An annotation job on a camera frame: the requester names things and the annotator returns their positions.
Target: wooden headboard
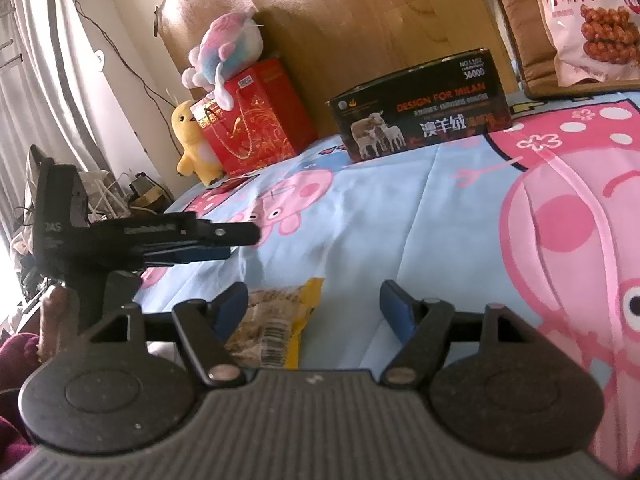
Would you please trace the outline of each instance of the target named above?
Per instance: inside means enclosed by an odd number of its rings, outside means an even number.
[[[178,70],[210,22],[253,9],[264,56],[279,53],[321,136],[336,132],[325,102],[359,83],[447,54],[488,47],[506,92],[517,84],[484,0],[164,0],[159,34]],[[204,92],[192,92],[201,98]]]

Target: brown cushion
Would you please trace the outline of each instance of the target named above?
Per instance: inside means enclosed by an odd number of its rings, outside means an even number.
[[[546,34],[538,0],[498,0],[516,53],[525,94],[543,97],[583,96],[598,92],[640,89],[640,80],[578,83],[559,87],[554,57],[556,49]]]

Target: bed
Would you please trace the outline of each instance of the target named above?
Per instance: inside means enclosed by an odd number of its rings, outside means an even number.
[[[399,342],[378,307],[383,280],[460,310],[504,304],[598,381],[606,414],[592,451],[640,462],[640,93],[509,98],[514,125],[485,137],[351,164],[340,137],[172,206],[255,221],[257,247],[223,262],[149,269],[146,312],[248,287],[325,278],[303,333],[303,368],[379,374]],[[457,344],[449,361],[474,352]]]

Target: yellow plush toy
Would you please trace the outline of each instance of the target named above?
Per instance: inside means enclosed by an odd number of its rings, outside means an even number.
[[[175,136],[184,148],[184,155],[178,162],[178,173],[185,176],[194,173],[205,186],[222,176],[222,164],[211,149],[209,143],[202,137],[202,130],[196,118],[191,113],[191,106],[195,101],[185,101],[174,110],[171,125]]]

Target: red gift bag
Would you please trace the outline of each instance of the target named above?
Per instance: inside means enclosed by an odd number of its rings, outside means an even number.
[[[227,112],[204,98],[191,107],[203,136],[229,176],[301,153],[318,134],[280,61],[260,62],[225,83]]]

